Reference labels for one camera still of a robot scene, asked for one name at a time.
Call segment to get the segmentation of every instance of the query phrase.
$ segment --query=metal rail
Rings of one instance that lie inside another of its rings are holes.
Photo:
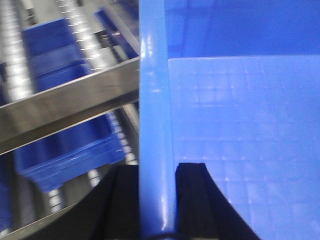
[[[139,97],[139,58],[0,107],[0,155]]]

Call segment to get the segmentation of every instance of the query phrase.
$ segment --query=grid pattern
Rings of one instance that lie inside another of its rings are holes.
[[[169,60],[176,164],[206,163],[262,240],[320,239],[320,56]]]

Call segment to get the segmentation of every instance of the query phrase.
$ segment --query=black plastic part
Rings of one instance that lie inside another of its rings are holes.
[[[138,176],[138,166],[119,167],[112,198],[106,205],[105,218],[100,222],[103,238],[94,239],[129,240],[140,237]]]
[[[179,164],[176,188],[179,233],[193,238],[260,240],[221,193],[205,164]]]
[[[25,240],[138,239],[137,196],[138,167],[115,165],[75,207]]]
[[[216,221],[199,164],[180,164],[175,173],[179,233],[218,240]]]

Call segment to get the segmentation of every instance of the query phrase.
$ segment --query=blue plastic crate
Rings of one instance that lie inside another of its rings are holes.
[[[189,162],[206,163],[262,240],[319,239],[319,12],[316,0],[140,1],[145,235],[174,231],[174,172]]]
[[[107,115],[23,146],[14,156],[17,172],[32,179],[43,192],[125,158]]]
[[[125,37],[119,32],[116,25],[108,17],[106,11],[101,7],[97,12],[94,13],[98,20],[102,23],[106,33],[110,37],[110,40],[113,45],[119,45],[125,54],[127,54],[129,59],[138,57],[136,51],[128,43]]]
[[[0,231],[10,228],[13,224],[10,187],[6,163],[0,157]]]
[[[92,72],[65,19],[26,29],[23,36],[39,92]],[[108,114],[23,146],[14,155],[17,172],[43,192],[125,158]]]
[[[84,63],[68,22],[58,19],[22,31],[35,79]]]

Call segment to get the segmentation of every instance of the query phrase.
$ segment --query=metal support beam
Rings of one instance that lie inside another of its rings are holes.
[[[139,97],[134,58],[0,107],[0,155]]]

